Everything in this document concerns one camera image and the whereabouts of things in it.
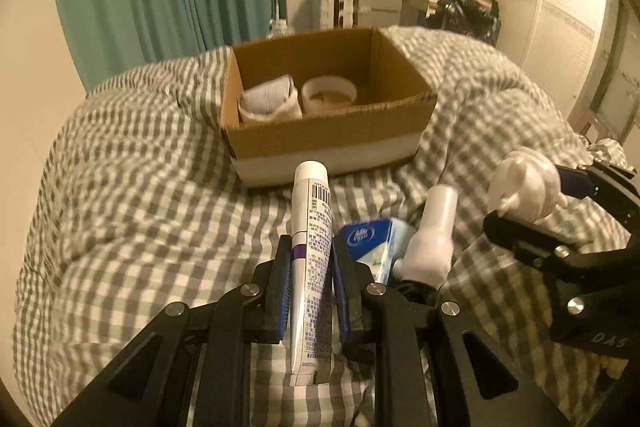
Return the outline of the grey checkered duvet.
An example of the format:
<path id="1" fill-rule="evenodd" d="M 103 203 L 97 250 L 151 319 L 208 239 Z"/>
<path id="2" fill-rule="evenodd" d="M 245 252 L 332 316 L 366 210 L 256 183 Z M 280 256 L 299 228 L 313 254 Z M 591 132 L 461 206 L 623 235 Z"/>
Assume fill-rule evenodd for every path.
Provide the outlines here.
<path id="1" fill-rule="evenodd" d="M 603 402 L 605 361 L 554 343 L 541 275 L 483 233 L 487 190 L 521 146 L 574 167 L 626 165 L 615 141 L 575 133 L 536 83 L 492 46 L 450 32 L 390 28 L 438 94 L 408 164 L 331 183 L 337 227 L 420 220 L 435 184 L 459 193 L 454 261 L 442 295 L 484 329 L 575 426 Z M 44 167 L 16 290 L 14 374 L 39 426 L 167 303 L 199 306 L 247 281 L 291 222 L 288 188 L 250 191 L 222 143 L 230 52 L 141 66 L 94 89 Z"/>

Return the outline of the white toy with blue star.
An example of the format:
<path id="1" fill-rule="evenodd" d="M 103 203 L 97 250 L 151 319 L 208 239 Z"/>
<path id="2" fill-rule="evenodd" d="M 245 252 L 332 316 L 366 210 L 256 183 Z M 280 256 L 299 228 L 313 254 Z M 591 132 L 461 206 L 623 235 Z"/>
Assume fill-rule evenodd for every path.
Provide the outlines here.
<path id="1" fill-rule="evenodd" d="M 568 204 L 558 168 L 529 147 L 512 150 L 494 171 L 488 188 L 488 211 L 529 223 L 546 219 Z"/>

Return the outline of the white grey sock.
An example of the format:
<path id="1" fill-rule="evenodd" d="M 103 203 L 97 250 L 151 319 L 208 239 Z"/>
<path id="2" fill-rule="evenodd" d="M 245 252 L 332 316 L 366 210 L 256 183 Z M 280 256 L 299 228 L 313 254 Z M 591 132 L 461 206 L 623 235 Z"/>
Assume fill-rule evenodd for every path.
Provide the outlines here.
<path id="1" fill-rule="evenodd" d="M 245 90 L 238 109 L 244 124 L 269 124 L 303 117 L 293 78 L 283 75 Z"/>

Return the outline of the white tape roll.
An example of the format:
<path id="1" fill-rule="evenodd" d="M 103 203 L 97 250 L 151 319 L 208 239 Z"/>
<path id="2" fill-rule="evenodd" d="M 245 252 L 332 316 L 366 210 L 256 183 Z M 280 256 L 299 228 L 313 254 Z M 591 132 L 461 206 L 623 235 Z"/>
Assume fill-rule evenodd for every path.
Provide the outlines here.
<path id="1" fill-rule="evenodd" d="M 306 81 L 300 90 L 305 115 L 317 115 L 353 106 L 357 87 L 341 76 L 321 76 Z"/>

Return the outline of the brown cardboard box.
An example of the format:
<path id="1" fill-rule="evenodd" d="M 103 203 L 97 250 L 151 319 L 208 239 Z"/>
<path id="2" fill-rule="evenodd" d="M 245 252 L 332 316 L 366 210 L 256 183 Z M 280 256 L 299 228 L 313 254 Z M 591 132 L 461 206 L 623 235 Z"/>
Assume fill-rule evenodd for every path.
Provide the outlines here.
<path id="1" fill-rule="evenodd" d="M 383 31 L 313 31 L 233 47 L 220 129 L 241 181 L 276 186 L 305 160 L 338 176 L 410 159 L 436 100 Z"/>

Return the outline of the clear water jug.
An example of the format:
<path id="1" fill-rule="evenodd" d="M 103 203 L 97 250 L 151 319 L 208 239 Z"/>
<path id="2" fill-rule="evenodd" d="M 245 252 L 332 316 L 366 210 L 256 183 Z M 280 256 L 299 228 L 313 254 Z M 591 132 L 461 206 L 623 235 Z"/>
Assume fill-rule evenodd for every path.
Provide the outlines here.
<path id="1" fill-rule="evenodd" d="M 269 23 L 268 39 L 288 37 L 295 34 L 295 30 L 288 26 L 288 21 L 280 17 L 280 6 L 276 5 L 273 18 Z"/>

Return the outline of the white wardrobe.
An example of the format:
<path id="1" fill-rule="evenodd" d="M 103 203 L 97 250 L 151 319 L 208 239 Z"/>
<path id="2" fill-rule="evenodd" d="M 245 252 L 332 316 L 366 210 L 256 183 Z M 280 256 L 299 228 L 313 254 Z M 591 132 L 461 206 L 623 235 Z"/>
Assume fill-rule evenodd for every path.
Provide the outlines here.
<path id="1" fill-rule="evenodd" d="M 587 80 L 606 0 L 497 0 L 497 49 L 552 98 L 564 115 Z"/>

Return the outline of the white plastic bottle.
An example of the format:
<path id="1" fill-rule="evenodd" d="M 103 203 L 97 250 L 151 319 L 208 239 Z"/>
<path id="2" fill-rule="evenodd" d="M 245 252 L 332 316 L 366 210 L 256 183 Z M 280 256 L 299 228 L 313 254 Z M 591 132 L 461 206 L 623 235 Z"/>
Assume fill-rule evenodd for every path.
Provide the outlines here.
<path id="1" fill-rule="evenodd" d="M 454 218 L 458 191 L 438 184 L 428 191 L 419 228 L 411 236 L 404 257 L 393 267 L 400 281 L 425 284 L 438 289 L 446 282 L 454 254 Z"/>

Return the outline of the black bag on desk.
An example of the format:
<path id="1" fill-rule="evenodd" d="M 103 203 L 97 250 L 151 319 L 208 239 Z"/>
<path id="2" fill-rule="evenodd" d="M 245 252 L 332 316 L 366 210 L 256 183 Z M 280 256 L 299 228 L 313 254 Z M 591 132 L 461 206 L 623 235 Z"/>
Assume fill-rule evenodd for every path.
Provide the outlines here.
<path id="1" fill-rule="evenodd" d="M 501 29 L 497 0 L 439 0 L 424 20 L 428 29 L 454 32 L 496 46 Z"/>

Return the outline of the blue Vinda tissue pack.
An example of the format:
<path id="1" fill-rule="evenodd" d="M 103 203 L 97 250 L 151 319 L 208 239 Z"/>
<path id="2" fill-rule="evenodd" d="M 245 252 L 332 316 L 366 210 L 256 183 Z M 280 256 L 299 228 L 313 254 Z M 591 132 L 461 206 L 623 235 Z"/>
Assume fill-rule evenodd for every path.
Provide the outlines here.
<path id="1" fill-rule="evenodd" d="M 396 260 L 405 256 L 414 233 L 415 228 L 397 218 L 351 223 L 340 231 L 352 260 L 367 265 L 373 280 L 383 284 L 390 280 Z"/>

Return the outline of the white storage drawer unit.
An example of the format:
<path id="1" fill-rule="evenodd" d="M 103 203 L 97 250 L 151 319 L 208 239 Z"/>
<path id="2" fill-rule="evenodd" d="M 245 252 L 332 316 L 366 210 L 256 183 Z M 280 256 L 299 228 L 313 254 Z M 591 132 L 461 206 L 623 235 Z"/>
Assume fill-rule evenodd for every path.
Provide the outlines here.
<path id="1" fill-rule="evenodd" d="M 326 30 L 354 26 L 354 0 L 311 0 L 311 27 Z"/>

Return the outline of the white cream tube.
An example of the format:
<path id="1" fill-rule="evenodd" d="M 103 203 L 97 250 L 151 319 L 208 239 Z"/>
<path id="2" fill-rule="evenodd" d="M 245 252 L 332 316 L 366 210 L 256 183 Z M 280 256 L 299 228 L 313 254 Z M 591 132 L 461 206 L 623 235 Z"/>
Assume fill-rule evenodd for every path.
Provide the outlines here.
<path id="1" fill-rule="evenodd" d="M 325 383 L 332 358 L 333 239 L 331 193 L 326 167 L 304 161 L 292 191 L 292 300 L 290 383 Z"/>

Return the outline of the grey mini fridge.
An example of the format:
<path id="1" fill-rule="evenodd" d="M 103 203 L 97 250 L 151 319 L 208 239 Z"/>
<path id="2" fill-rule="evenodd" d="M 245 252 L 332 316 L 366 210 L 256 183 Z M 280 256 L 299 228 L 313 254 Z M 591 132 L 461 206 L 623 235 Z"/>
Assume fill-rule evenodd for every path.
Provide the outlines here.
<path id="1" fill-rule="evenodd" d="M 355 0 L 356 24 L 383 28 L 398 25 L 402 0 Z"/>

